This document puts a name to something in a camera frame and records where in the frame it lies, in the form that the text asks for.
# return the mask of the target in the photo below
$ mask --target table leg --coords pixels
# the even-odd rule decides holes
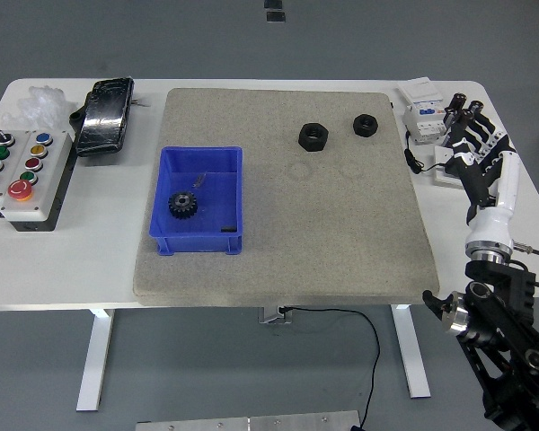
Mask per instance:
[[[425,375],[409,305],[392,305],[392,313],[410,396],[412,398],[430,397],[428,379]]]
[[[258,309],[258,322],[261,324],[289,324],[292,322],[292,312],[281,312],[279,307],[282,305],[273,305],[260,307]]]
[[[93,315],[92,336],[84,365],[82,386],[78,396],[77,411],[95,411],[100,403],[106,356],[110,344],[111,324],[114,310],[90,310]]]

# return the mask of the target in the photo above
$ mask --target blue button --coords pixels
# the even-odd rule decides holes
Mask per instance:
[[[36,143],[50,145],[52,143],[52,136],[50,135],[50,133],[40,133],[36,136]]]

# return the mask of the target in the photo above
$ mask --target black gear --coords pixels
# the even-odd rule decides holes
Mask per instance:
[[[198,212],[198,201],[193,193],[180,191],[170,196],[168,207],[176,218],[190,218]]]

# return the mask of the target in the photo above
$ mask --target table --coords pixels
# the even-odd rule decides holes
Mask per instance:
[[[14,81],[0,101],[0,128],[3,127],[2,116],[6,112],[17,112],[16,102],[28,97],[30,86],[61,88],[66,98],[79,107],[95,81]],[[435,84],[446,99],[454,92],[464,92],[470,99],[483,101],[484,113],[500,124],[487,93],[479,84]],[[18,233],[0,220],[0,311],[89,309],[96,316],[78,409],[97,409],[113,310],[142,306],[132,292],[137,245],[166,95],[176,87],[383,92],[394,105],[400,134],[405,133],[401,122],[405,101],[397,91],[396,82],[392,81],[136,80],[135,96],[150,107],[132,107],[125,149],[128,142],[134,140],[141,140],[146,146],[130,146],[137,150],[124,150],[99,160],[80,160],[54,233]],[[431,164],[430,145],[417,145],[413,151],[424,163]],[[443,297],[453,290],[463,289],[468,281],[464,276],[467,261],[464,238],[469,232],[464,219],[468,201],[460,189],[436,187],[430,174],[412,175],[411,179],[437,265],[439,295]],[[525,169],[521,171],[511,230],[517,241],[539,249],[539,196]],[[539,279],[539,259],[519,258]],[[411,335],[407,307],[395,305],[393,311],[397,321],[406,323],[401,330],[410,328],[407,334],[401,333],[400,342],[415,339],[414,332],[413,338]],[[417,366],[419,348],[416,353],[417,343],[412,344],[413,362]],[[408,355],[404,354],[407,370],[406,357]],[[408,377],[418,373],[410,371]]]

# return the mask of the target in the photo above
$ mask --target gray felt mat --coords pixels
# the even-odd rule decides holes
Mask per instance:
[[[356,136],[353,119],[379,129]],[[306,152],[300,128],[329,130]],[[134,293],[144,305],[420,303],[438,291],[392,107],[381,93],[174,89],[164,146],[243,149],[243,251],[159,256],[148,235],[157,162],[137,253]]]

